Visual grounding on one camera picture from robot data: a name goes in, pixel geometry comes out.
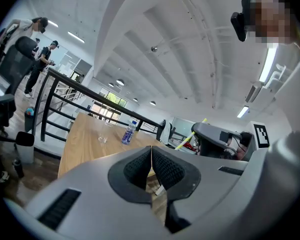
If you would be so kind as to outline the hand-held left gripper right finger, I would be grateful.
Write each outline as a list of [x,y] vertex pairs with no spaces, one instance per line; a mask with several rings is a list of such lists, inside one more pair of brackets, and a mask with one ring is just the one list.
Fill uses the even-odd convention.
[[152,167],[167,195],[166,228],[226,228],[242,212],[244,202],[230,193],[255,162],[187,154],[152,147]]

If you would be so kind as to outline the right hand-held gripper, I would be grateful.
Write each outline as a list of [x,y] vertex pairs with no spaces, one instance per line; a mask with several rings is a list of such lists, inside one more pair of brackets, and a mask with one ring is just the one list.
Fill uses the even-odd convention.
[[254,151],[270,146],[265,124],[251,121],[248,129],[237,132],[220,129],[204,122],[191,130],[198,142],[198,154],[204,157],[248,162]]

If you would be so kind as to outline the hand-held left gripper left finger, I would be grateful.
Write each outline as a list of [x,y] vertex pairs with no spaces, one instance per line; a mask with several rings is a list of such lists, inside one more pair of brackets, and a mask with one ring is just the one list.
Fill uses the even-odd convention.
[[146,191],[150,146],[84,162],[26,206],[44,240],[163,240],[170,235]]

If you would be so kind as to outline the yellow and white straw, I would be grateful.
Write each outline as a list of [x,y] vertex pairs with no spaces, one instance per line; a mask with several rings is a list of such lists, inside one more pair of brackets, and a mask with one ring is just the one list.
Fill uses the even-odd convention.
[[192,138],[194,137],[194,135],[195,135],[196,133],[194,132],[194,131],[192,131],[191,133],[190,133],[190,135],[188,135],[177,147],[175,147],[174,149],[175,150],[180,150],[181,148],[185,148],[184,147],[184,144],[186,143],[186,142],[190,142],[191,143],[191,140],[192,140]]

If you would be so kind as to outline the clear drinking glass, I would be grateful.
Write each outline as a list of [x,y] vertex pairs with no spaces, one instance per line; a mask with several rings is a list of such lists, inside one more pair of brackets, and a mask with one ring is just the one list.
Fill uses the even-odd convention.
[[107,140],[109,139],[109,137],[112,135],[113,133],[113,129],[112,129],[113,125],[111,123],[105,122],[100,130],[99,130],[99,134],[98,134],[98,140],[100,143],[105,144],[107,142]]

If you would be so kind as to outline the white jacket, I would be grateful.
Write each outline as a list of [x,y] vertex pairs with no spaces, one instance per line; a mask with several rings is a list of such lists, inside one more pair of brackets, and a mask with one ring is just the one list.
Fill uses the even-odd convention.
[[172,128],[171,123],[166,121],[160,136],[160,141],[165,145],[167,145],[169,142],[171,128]]

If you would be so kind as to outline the blue capped water bottle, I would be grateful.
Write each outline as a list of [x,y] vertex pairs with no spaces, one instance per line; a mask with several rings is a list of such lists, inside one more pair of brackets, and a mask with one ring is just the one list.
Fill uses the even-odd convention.
[[121,142],[125,145],[128,145],[133,138],[134,132],[136,130],[137,122],[133,120],[126,128],[125,133],[121,139]]

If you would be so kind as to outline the white waste bin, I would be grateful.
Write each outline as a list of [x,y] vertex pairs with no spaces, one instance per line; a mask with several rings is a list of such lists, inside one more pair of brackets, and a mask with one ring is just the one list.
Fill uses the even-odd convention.
[[16,145],[17,153],[22,164],[34,162],[34,146]]

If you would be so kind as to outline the black flask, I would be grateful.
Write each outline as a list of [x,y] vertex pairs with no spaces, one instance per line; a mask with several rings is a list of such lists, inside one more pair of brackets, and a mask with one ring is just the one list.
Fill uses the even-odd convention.
[[21,163],[21,160],[18,159],[18,158],[15,158],[13,161],[12,161],[12,165],[18,175],[18,178],[19,179],[22,179],[24,177],[24,172],[23,172],[23,167],[22,167],[22,163]]

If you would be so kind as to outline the light wooden table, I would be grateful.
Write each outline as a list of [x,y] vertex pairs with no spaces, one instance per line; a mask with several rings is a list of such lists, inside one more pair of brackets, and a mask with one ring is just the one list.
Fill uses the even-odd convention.
[[66,141],[66,138],[58,136],[58,135],[53,134],[51,132],[48,132],[47,131],[47,125],[51,125],[51,126],[57,128],[59,130],[65,131],[65,132],[70,131],[70,128],[62,126],[59,123],[52,122],[51,120],[49,120],[48,117],[51,115],[51,113],[56,113],[56,114],[58,114],[62,117],[65,117],[65,118],[73,120],[73,121],[75,120],[74,116],[71,116],[71,115],[69,115],[65,112],[62,112],[61,107],[53,107],[51,105],[52,98],[57,98],[61,103],[72,105],[72,106],[74,106],[74,107],[76,107],[80,110],[85,111],[85,112],[88,112],[88,113],[91,113],[93,115],[105,118],[105,119],[109,120],[110,122],[113,121],[113,122],[116,122],[116,123],[118,123],[120,125],[124,125],[124,126],[128,125],[125,122],[122,122],[122,121],[119,121],[117,119],[113,119],[113,118],[110,118],[108,116],[102,115],[100,113],[94,112],[91,109],[88,109],[88,108],[86,108],[82,105],[79,105],[79,104],[75,103],[74,102],[74,99],[75,99],[74,97],[71,97],[71,98],[67,99],[65,94],[62,94],[62,95],[57,94],[56,89],[57,89],[57,86],[59,84],[65,84],[69,88],[79,92],[79,94],[81,94],[85,97],[89,97],[94,101],[98,101],[98,102],[106,105],[107,107],[113,108],[114,112],[119,112],[121,114],[125,114],[125,115],[131,116],[131,117],[139,120],[139,122],[137,124],[137,127],[136,127],[137,131],[141,130],[141,131],[144,131],[144,132],[147,132],[147,133],[151,132],[150,130],[147,130],[147,129],[143,128],[144,123],[146,123],[148,125],[151,125],[151,126],[154,126],[158,130],[163,129],[163,126],[160,125],[159,123],[156,123],[156,122],[154,122],[154,121],[152,121],[152,120],[150,120],[150,119],[148,119],[148,118],[146,118],[142,115],[139,115],[136,112],[133,112],[131,110],[128,110],[128,109],[118,105],[118,104],[115,104],[114,102],[106,99],[105,97],[102,97],[101,95],[99,95],[99,94],[95,93],[94,91],[88,89],[87,87],[83,86],[82,84],[77,83],[76,81],[70,79],[69,77],[61,74],[60,72],[56,71],[52,67],[49,67],[48,70],[47,70],[46,77],[45,77],[45,79],[42,83],[42,86],[41,86],[41,89],[40,89],[40,92],[39,92],[40,94],[44,91],[44,87],[46,85],[46,82],[50,77],[52,77],[54,79],[54,81],[52,82],[52,86],[49,90],[47,99],[45,100],[44,109],[41,112],[42,113],[42,121],[41,121],[41,130],[40,130],[40,140],[43,141],[43,142],[46,140],[46,136],[54,138],[58,141],[62,141],[62,142]]

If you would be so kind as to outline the black mesh office chair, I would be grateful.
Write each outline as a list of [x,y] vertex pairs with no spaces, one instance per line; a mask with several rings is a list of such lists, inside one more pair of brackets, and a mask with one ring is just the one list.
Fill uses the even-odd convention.
[[[33,67],[35,59],[32,51],[36,42],[20,37],[11,45],[0,64],[0,130],[8,127],[16,111],[15,93],[21,81]],[[0,141],[13,142],[13,139],[0,135]]]

